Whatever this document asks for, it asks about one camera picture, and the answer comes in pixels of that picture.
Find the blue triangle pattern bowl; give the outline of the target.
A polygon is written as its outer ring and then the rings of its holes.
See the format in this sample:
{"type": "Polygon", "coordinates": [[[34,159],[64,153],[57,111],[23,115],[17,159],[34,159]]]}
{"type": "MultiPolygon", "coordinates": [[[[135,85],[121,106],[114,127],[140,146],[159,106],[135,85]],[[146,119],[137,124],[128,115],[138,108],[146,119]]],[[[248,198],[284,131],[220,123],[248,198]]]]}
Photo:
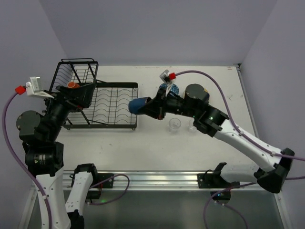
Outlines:
{"type": "MultiPolygon", "coordinates": [[[[162,88],[164,90],[167,90],[167,85],[165,83],[161,84],[159,86],[159,89],[162,88]]],[[[179,95],[179,87],[176,84],[173,84],[172,87],[170,88],[169,93],[167,94],[168,96],[174,96],[174,95],[179,95]]]]}

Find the orange mug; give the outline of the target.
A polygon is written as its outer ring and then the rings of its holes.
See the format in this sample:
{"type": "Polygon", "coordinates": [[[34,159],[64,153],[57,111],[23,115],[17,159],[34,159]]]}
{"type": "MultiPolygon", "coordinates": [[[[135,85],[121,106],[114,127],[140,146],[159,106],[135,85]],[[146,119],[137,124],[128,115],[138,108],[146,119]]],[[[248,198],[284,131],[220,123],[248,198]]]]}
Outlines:
{"type": "Polygon", "coordinates": [[[70,88],[70,89],[76,89],[76,88],[79,88],[80,85],[76,82],[69,82],[67,83],[67,88],[70,88]]]}

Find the clear drinking glass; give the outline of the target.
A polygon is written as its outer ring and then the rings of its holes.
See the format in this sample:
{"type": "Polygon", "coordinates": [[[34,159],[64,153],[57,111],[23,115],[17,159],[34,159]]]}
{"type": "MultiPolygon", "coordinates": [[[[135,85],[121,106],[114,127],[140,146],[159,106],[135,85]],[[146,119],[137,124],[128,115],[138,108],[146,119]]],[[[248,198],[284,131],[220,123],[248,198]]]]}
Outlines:
{"type": "Polygon", "coordinates": [[[191,119],[188,123],[188,131],[190,133],[195,133],[197,131],[197,128],[194,126],[194,119],[191,119]]]}
{"type": "Polygon", "coordinates": [[[169,131],[170,132],[178,132],[178,130],[180,129],[181,127],[181,121],[180,119],[178,118],[172,118],[170,121],[169,121],[169,131]]]}

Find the blue mug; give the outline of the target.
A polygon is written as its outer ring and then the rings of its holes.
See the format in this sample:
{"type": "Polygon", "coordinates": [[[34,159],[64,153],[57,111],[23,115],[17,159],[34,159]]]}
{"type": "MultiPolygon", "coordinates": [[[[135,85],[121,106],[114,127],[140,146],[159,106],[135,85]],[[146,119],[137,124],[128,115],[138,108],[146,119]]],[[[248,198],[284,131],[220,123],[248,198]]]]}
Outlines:
{"type": "Polygon", "coordinates": [[[136,98],[129,102],[128,109],[131,114],[140,115],[141,109],[151,101],[150,97],[136,98]]]}

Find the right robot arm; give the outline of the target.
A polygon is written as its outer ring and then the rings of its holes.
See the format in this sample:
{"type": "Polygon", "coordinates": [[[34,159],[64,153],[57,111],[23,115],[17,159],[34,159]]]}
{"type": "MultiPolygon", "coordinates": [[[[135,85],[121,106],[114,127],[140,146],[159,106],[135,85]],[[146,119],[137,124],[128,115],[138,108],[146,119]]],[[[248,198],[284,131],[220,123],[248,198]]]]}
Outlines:
{"type": "Polygon", "coordinates": [[[234,127],[228,115],[209,105],[209,94],[199,84],[186,87],[183,97],[159,88],[154,98],[132,100],[129,111],[162,120],[167,113],[191,117],[201,133],[221,140],[250,158],[255,165],[230,166],[221,162],[211,174],[199,174],[201,188],[227,188],[241,182],[258,184],[271,193],[279,193],[292,165],[294,151],[270,146],[253,135],[234,127]]]}

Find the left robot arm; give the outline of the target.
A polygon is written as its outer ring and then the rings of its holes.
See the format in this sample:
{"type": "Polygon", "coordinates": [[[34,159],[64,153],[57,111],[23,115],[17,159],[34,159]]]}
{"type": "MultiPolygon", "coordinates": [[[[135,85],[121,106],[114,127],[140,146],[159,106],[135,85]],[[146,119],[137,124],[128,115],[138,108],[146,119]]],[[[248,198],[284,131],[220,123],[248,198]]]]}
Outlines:
{"type": "Polygon", "coordinates": [[[27,82],[17,93],[47,99],[47,111],[22,113],[16,121],[19,138],[25,151],[26,171],[34,178],[38,191],[43,229],[84,228],[83,209],[90,186],[98,180],[94,164],[81,164],[72,175],[72,190],[68,200],[63,193],[64,145],[57,142],[69,113],[80,112],[91,105],[96,83],[81,83],[73,87],[57,86],[56,92],[37,91],[27,82]]]}

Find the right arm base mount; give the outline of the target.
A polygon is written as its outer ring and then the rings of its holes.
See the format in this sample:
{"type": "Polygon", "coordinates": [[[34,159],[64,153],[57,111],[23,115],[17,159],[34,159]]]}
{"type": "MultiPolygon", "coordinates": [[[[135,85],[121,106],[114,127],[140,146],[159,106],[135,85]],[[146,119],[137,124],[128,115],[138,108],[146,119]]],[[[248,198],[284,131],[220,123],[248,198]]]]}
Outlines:
{"type": "MultiPolygon", "coordinates": [[[[197,174],[198,188],[213,188],[225,189],[240,185],[240,182],[227,182],[221,177],[221,171],[226,165],[226,162],[221,162],[214,170],[208,169],[205,172],[197,174]]],[[[213,200],[221,204],[227,204],[231,199],[231,191],[225,191],[213,197],[213,200]]]]}

